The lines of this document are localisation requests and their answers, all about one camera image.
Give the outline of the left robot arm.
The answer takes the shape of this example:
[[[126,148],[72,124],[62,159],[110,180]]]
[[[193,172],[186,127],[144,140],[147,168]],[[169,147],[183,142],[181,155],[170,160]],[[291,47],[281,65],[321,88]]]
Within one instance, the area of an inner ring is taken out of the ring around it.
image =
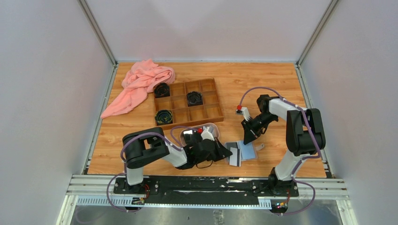
[[[123,139],[121,159],[124,164],[126,188],[133,194],[144,187],[143,168],[163,159],[176,169],[187,170],[200,163],[220,161],[233,155],[213,134],[211,126],[186,127],[189,132],[185,143],[172,143],[161,127],[142,130],[126,135]]]

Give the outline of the pink leather card holder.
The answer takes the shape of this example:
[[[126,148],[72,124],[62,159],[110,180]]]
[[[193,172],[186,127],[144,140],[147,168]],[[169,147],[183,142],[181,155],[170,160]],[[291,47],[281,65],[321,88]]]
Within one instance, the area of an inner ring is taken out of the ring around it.
[[[253,143],[244,145],[243,141],[236,141],[241,151],[241,163],[248,160],[254,160],[257,158],[257,152],[265,147],[264,143],[254,146]]]

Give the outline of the black credit card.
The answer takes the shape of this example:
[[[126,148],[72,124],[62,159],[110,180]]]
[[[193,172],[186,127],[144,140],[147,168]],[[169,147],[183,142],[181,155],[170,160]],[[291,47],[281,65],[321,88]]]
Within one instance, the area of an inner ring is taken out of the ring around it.
[[[226,142],[224,146],[226,149],[228,149],[231,152],[233,151],[232,149],[239,150],[239,146],[238,146],[237,142]]]

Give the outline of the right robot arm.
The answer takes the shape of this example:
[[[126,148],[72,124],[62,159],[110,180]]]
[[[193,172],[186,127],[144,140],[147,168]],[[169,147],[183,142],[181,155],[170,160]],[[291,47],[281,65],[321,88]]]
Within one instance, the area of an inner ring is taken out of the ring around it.
[[[302,164],[310,158],[319,158],[326,145],[321,112],[316,108],[302,108],[281,97],[260,95],[257,99],[260,114],[250,116],[248,109],[238,105],[237,114],[243,115],[244,144],[265,134],[269,124],[283,119],[286,122],[287,151],[281,162],[271,170],[266,189],[281,195],[294,186],[294,178]]]

